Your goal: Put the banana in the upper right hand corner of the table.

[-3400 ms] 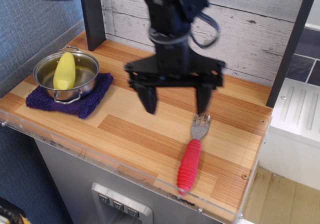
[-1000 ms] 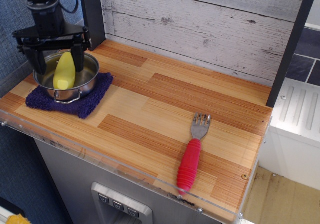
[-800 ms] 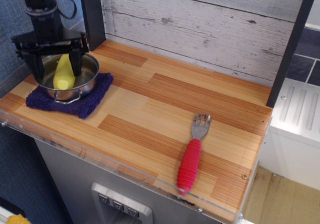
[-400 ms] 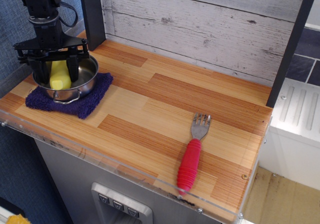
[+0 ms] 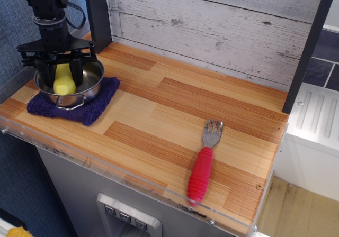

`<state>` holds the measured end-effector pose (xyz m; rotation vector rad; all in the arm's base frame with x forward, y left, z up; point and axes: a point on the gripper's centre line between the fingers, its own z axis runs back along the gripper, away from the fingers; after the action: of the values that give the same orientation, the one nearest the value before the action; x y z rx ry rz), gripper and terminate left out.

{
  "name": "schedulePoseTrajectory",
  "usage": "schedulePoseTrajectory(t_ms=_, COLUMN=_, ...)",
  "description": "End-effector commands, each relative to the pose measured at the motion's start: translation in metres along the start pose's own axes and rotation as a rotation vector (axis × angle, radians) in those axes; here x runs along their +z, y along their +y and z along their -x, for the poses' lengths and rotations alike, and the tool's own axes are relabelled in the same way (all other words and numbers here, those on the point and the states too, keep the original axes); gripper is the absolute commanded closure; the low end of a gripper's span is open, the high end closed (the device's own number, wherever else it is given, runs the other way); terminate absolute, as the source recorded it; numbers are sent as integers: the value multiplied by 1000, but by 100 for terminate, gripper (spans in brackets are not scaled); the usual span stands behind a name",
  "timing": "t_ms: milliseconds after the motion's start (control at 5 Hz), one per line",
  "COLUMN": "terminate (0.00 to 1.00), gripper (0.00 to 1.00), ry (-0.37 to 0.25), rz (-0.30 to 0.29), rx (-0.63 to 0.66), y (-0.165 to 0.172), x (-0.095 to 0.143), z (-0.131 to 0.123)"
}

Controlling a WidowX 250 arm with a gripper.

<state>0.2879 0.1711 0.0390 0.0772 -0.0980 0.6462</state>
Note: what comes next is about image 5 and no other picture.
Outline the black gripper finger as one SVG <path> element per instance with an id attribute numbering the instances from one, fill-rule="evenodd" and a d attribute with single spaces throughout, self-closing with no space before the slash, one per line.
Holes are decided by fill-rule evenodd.
<path id="1" fill-rule="evenodd" d="M 83 82 L 83 65 L 80 59 L 74 59 L 70 64 L 70 71 L 76 86 Z"/>
<path id="2" fill-rule="evenodd" d="M 54 65 L 45 62 L 36 62 L 35 66 L 44 84 L 48 87 L 53 87 L 56 72 Z"/>

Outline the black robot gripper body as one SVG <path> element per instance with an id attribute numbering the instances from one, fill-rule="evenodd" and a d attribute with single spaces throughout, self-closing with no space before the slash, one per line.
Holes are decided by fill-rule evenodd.
<path id="1" fill-rule="evenodd" d="M 78 60 L 86 64 L 97 61 L 94 42 L 72 36 L 65 16 L 51 20 L 34 17 L 33 21 L 41 39 L 17 46 L 23 66 L 34 66 L 37 62 L 62 64 Z"/>

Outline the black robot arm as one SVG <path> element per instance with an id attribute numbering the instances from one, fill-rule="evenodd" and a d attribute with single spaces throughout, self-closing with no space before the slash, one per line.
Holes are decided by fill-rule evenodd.
<path id="1" fill-rule="evenodd" d="M 33 21 L 38 26 L 39 40 L 17 46 L 24 66 L 33 66 L 44 84 L 53 87 L 56 78 L 56 66 L 68 64 L 76 86 L 83 83 L 83 67 L 96 62 L 94 42 L 83 40 L 69 33 L 72 23 L 66 16 L 68 7 L 82 10 L 69 0 L 27 0 L 32 7 Z"/>

